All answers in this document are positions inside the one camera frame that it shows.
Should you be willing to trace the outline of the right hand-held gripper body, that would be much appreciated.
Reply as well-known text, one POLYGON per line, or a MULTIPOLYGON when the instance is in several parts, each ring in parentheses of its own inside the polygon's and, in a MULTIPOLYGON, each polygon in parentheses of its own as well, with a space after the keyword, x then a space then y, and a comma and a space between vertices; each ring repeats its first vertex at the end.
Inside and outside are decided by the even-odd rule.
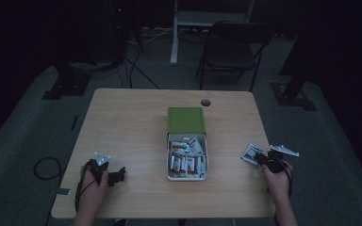
POLYGON ((265 154, 267 156, 267 167, 272 173, 278 173, 286 168, 286 164, 283 162, 283 154, 289 154, 299 157, 300 154, 290 150, 284 145, 274 146, 271 145, 271 149, 265 154))

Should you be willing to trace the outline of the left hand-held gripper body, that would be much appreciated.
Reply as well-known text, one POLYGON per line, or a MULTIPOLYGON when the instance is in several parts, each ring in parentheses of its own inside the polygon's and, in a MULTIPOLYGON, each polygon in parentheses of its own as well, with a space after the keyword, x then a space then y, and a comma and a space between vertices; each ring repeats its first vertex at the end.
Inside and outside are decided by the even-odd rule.
POLYGON ((94 153, 94 158, 89 161, 90 172, 98 185, 102 182, 102 175, 108 168, 110 155, 94 153))

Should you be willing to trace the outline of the white sachet with coloured print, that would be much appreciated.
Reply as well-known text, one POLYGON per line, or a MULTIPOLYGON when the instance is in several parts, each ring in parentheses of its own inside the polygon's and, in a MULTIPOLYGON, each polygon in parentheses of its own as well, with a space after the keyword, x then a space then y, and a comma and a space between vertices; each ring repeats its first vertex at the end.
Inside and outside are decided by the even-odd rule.
POLYGON ((242 154, 241 159, 251 164, 257 165, 257 158, 260 154, 263 154, 263 150, 253 143, 250 143, 242 154))

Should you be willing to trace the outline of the person's right hand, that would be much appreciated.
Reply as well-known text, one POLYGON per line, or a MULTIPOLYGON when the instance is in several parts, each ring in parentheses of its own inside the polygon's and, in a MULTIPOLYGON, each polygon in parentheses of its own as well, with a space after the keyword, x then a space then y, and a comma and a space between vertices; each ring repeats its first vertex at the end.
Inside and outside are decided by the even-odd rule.
POLYGON ((289 162, 285 162, 285 164, 287 165, 285 170, 278 173, 272 173, 267 166, 262 166, 262 172, 267 181, 269 191, 278 200, 289 197, 289 189, 292 185, 293 167, 289 162))

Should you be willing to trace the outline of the person's left hand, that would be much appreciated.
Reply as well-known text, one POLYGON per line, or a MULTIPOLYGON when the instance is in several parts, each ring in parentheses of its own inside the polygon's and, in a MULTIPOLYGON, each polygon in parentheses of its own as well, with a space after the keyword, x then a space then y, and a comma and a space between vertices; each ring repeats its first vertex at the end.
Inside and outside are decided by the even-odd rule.
POLYGON ((79 201, 79 211, 97 212, 99 210, 107 194, 107 180, 108 171, 105 170, 102 174, 101 183, 98 184, 91 173, 91 167, 87 166, 79 201))

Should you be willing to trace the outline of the black folding chair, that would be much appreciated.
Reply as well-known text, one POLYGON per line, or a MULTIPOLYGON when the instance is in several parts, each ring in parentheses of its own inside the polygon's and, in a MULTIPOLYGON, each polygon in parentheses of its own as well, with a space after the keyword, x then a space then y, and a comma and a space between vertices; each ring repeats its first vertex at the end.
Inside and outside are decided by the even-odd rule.
POLYGON ((203 53, 196 76, 200 77, 199 89, 203 88, 205 71, 254 75, 249 87, 252 92, 263 50, 270 44, 275 30, 268 23, 219 21, 207 32, 203 53))

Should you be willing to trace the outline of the dark equipment rack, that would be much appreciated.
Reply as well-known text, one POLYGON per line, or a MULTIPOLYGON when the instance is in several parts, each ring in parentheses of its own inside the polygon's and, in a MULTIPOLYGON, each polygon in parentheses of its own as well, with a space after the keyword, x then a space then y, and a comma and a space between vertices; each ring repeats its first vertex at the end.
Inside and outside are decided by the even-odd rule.
POLYGON ((121 63, 126 52, 127 38, 127 3, 125 0, 106 0, 109 18, 108 54, 113 63, 121 63))

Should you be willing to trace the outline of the black stand with base plate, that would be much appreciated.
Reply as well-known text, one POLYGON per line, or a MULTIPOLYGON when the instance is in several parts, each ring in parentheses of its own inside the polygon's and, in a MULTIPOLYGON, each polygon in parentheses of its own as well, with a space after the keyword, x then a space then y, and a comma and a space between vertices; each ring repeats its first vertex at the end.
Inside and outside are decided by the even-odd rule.
POLYGON ((62 96, 84 95, 91 73, 74 68, 67 62, 56 63, 55 68, 58 71, 58 78, 51 89, 43 94, 43 100, 59 100, 62 96))
POLYGON ((304 47, 304 30, 317 0, 303 1, 306 2, 306 5, 299 17, 299 32, 280 72, 281 74, 290 75, 291 79, 287 84, 281 82, 271 83, 271 90, 277 103, 281 106, 299 106, 306 111, 316 111, 317 108, 304 93, 303 86, 310 75, 309 57, 304 47))

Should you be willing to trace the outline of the white desk frame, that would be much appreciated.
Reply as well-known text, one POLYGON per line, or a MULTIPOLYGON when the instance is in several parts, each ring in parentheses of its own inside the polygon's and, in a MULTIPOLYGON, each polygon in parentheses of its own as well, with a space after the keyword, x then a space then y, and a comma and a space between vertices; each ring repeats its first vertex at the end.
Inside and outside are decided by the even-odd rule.
POLYGON ((178 34, 180 26, 203 26, 209 27, 218 21, 239 21, 249 22, 252 17, 252 11, 255 0, 248 0, 248 5, 244 13, 234 12, 207 12, 190 11, 178 8, 178 0, 173 4, 173 43, 170 57, 170 63, 176 65, 178 61, 178 34))

